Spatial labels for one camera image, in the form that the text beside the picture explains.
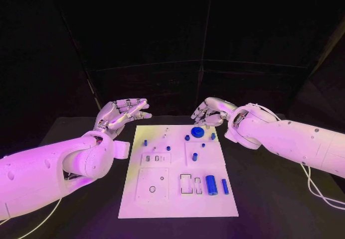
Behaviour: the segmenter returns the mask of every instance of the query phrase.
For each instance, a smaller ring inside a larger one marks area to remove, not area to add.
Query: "white robotic arm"
[[[0,220],[37,210],[105,176],[112,159],[126,158],[129,150],[129,143],[112,139],[126,122],[151,117],[139,111],[147,108],[145,99],[108,102],[93,130],[79,138],[0,159]]]
[[[225,137],[249,149],[263,145],[285,159],[345,178],[345,134],[307,124],[279,120],[255,104],[236,107],[206,98],[191,114],[197,125],[217,126],[227,120]]]

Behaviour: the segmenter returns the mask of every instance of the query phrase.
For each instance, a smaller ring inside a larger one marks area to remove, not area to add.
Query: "black table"
[[[79,137],[92,129],[93,120],[57,118],[41,145]],[[188,117],[171,116],[136,120],[125,125],[116,140],[132,142],[135,125],[191,123]],[[298,164],[263,147],[251,150],[230,142],[225,130],[226,124],[216,128],[239,217],[118,219],[128,159],[113,160],[106,176],[61,198],[53,215],[25,238],[343,238],[345,211],[311,195]],[[311,179],[326,196],[345,201],[327,173],[311,169]],[[0,226],[0,238],[25,234],[54,204],[9,219]]]

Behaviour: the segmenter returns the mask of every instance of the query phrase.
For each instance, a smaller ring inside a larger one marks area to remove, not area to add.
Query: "tabletop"
[[[57,118],[40,145],[79,137],[95,118]],[[152,117],[125,124],[115,140],[132,143],[135,126],[193,124],[187,116]],[[343,238],[345,211],[331,208],[307,189],[300,165],[251,150],[225,137],[226,124],[216,127],[239,217],[118,219],[128,159],[113,159],[103,178],[61,198],[50,218],[25,237],[30,239],[318,239]],[[311,179],[324,196],[345,201],[330,175],[311,169]],[[9,219],[0,238],[14,239],[43,221],[56,202]]]

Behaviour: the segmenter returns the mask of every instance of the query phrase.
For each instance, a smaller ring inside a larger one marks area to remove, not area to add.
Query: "white board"
[[[201,127],[204,135],[194,138],[190,135],[193,127],[136,126],[118,218],[238,216],[217,137],[210,139],[210,134],[216,134],[214,128]],[[214,196],[207,195],[207,175],[214,177]],[[227,195],[223,193],[222,179],[226,181]]]

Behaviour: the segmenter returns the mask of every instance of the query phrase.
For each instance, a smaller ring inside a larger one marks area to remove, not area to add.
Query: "blue object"
[[[222,183],[222,188],[223,188],[223,193],[227,194],[227,185],[226,185],[226,180],[222,179],[220,180],[220,183]]]
[[[213,175],[206,176],[206,191],[210,196],[217,194]]]
[[[194,138],[200,138],[204,134],[204,131],[200,127],[193,127],[190,132]]]
[[[196,161],[196,159],[197,159],[197,154],[193,153],[193,154],[191,154],[191,160]]]

